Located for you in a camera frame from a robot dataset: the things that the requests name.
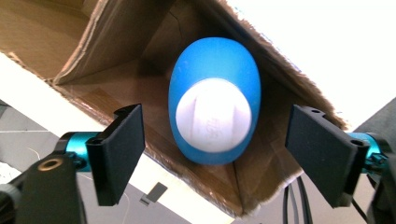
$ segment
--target brown cardboard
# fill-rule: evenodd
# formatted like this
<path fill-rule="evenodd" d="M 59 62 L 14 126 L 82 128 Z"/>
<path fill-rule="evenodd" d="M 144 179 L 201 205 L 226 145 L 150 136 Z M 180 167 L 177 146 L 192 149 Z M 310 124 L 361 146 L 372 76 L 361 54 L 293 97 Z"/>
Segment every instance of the brown cardboard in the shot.
<path fill-rule="evenodd" d="M 333 123 L 344 125 L 320 90 L 248 22 L 239 21 L 225 1 L 99 0 L 94 10 L 78 0 L 63 3 L 72 5 L 0 1 L 0 50 L 14 52 L 71 103 L 104 124 L 111 122 L 115 109 L 141 103 L 146 153 L 234 217 L 268 202 L 301 172 L 284 148 L 292 104 L 321 109 Z M 206 36 L 245 45 L 262 78 L 262 108 L 253 139 L 241 158 L 223 166 L 187 160 L 173 139 L 167 113 L 177 56 Z"/>

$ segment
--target cardboard flap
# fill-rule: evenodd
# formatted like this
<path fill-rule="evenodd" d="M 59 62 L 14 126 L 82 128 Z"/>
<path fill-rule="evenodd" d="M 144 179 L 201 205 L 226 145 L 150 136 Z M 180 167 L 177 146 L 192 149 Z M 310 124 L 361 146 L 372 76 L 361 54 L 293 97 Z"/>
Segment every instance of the cardboard flap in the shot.
<path fill-rule="evenodd" d="M 99 1 L 78 48 L 55 83 L 138 59 L 173 2 Z"/>
<path fill-rule="evenodd" d="M 0 50 L 43 78 L 54 78 L 88 24 L 80 11 L 48 1 L 0 1 Z"/>
<path fill-rule="evenodd" d="M 84 0 L 48 0 L 48 1 L 77 9 L 81 9 L 84 4 Z"/>

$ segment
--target black bracket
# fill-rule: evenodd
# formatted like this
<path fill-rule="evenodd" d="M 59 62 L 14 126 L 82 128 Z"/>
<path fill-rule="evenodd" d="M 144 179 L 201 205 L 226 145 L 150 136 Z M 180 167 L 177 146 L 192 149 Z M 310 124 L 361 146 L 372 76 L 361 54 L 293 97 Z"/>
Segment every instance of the black bracket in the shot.
<path fill-rule="evenodd" d="M 367 143 L 331 124 L 323 112 L 294 105 L 286 148 L 332 207 L 351 204 Z"/>

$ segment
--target white cap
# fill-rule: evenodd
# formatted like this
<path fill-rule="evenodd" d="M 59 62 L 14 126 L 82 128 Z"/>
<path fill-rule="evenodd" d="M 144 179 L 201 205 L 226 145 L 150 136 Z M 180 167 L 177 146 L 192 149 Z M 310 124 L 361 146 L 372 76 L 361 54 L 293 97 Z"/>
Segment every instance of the white cap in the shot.
<path fill-rule="evenodd" d="M 242 92 L 222 78 L 207 78 L 181 97 L 176 111 L 181 136 L 206 152 L 228 151 L 247 136 L 251 110 Z"/>

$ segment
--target blue egg-shaped object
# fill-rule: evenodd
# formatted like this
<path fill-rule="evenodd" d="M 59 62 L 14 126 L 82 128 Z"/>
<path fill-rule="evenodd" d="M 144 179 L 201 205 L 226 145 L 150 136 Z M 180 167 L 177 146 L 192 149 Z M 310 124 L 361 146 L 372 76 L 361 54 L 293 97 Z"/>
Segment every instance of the blue egg-shaped object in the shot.
<path fill-rule="evenodd" d="M 248 146 L 260 111 L 261 82 L 245 47 L 221 37 L 197 40 L 177 59 L 169 86 L 169 119 L 191 161 L 225 164 Z"/>

